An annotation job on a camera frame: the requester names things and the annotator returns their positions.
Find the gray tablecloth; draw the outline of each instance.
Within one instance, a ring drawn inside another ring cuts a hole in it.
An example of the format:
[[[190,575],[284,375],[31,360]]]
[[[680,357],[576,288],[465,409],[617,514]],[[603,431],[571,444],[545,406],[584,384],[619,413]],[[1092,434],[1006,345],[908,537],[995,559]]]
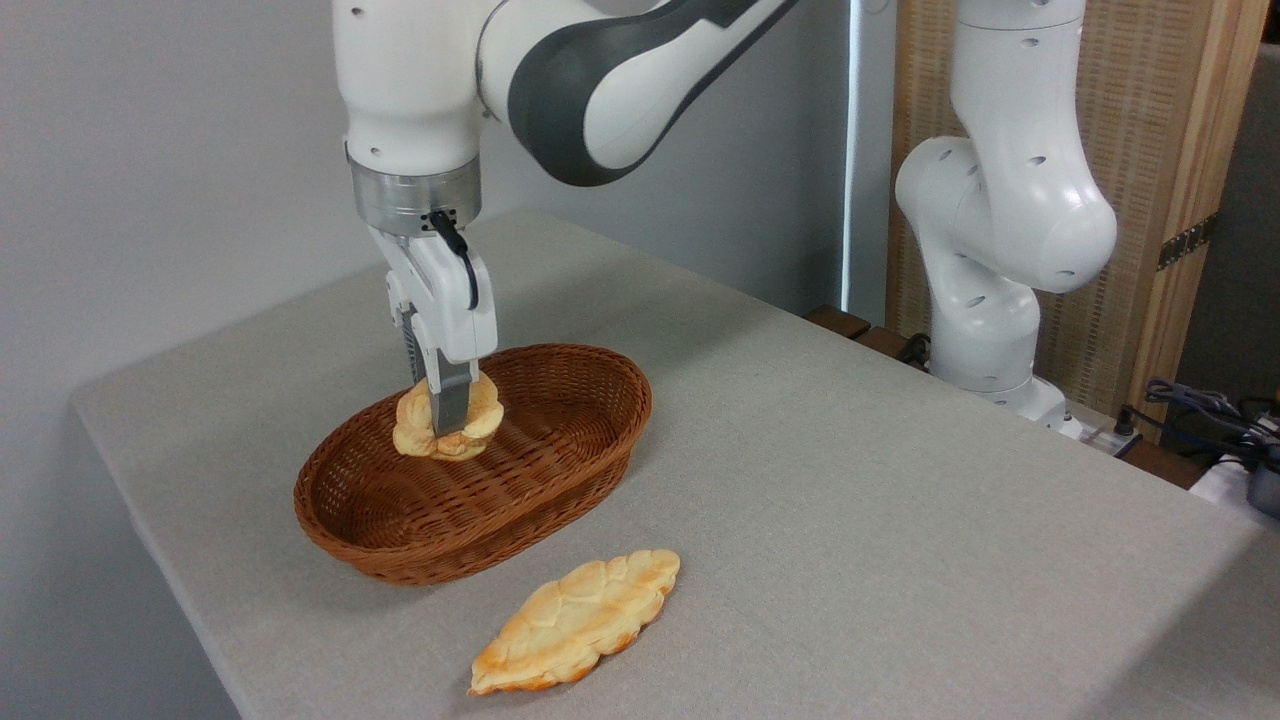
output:
[[[384,585],[293,516],[311,450],[407,384],[381,272],[76,396],[246,717],[1280,716],[1275,536],[552,218],[470,240],[504,346],[611,347],[654,389],[618,489],[479,575]],[[534,588],[646,547],[684,569],[635,646],[571,687],[466,697]]]

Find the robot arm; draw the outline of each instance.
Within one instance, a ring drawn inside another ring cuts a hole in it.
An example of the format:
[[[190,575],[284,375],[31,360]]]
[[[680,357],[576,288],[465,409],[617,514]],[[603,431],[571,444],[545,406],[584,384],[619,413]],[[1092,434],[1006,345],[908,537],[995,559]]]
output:
[[[613,182],[795,1],[667,0],[616,18],[581,0],[334,0],[356,208],[392,268],[436,434],[462,428],[477,360],[497,348],[488,273],[458,233],[480,213],[484,111],[562,182]]]
[[[1055,429],[1033,288],[1088,283],[1116,240],[1075,117],[1083,18],[1084,0],[959,0],[951,102],[970,138],[920,143],[896,183],[929,279],[931,372]]]

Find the flat bread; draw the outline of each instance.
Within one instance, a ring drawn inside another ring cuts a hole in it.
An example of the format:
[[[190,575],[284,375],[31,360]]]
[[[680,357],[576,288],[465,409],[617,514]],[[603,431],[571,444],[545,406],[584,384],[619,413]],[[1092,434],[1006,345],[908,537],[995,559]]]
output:
[[[498,386],[493,384],[489,375],[480,373],[480,379],[471,383],[466,427],[438,438],[431,427],[431,391],[426,380],[422,380],[396,405],[392,442],[401,455],[461,462],[480,455],[489,446],[502,424],[502,416]]]
[[[680,556],[637,550],[594,560],[534,591],[471,664],[471,691],[538,691],[582,679],[635,642],[676,584]]]

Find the wicker basket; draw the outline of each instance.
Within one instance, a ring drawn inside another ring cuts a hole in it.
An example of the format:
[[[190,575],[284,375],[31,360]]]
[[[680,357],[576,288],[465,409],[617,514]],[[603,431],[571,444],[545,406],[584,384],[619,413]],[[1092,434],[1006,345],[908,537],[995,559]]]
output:
[[[293,491],[316,544],[388,583],[443,583],[521,552],[613,491],[652,407],[634,363],[599,347],[538,345],[481,368],[507,411],[474,460],[399,455],[392,428],[403,392],[316,447]]]

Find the black cable bundle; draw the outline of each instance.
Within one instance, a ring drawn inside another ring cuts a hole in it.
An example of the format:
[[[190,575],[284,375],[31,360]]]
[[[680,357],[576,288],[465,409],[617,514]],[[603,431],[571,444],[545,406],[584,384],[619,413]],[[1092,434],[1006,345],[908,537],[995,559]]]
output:
[[[1132,423],[1132,418],[1138,418],[1201,448],[1190,455],[1220,452],[1233,457],[1219,460],[1219,462],[1240,462],[1251,470],[1265,465],[1272,471],[1280,473],[1280,461],[1277,461],[1280,454],[1275,450],[1280,447],[1280,433],[1262,424],[1265,413],[1251,414],[1245,410],[1248,405],[1265,402],[1267,411],[1275,413],[1275,402],[1271,400],[1247,397],[1233,404],[1220,392],[1199,391],[1164,378],[1152,378],[1147,383],[1146,398],[1147,402],[1166,404],[1172,409],[1180,409],[1181,413],[1172,415],[1167,421],[1160,421],[1132,405],[1121,405],[1117,425]],[[1212,425],[1228,430],[1229,434],[1222,439],[1215,439],[1190,432],[1184,427],[1184,420],[1193,416],[1202,418]]]

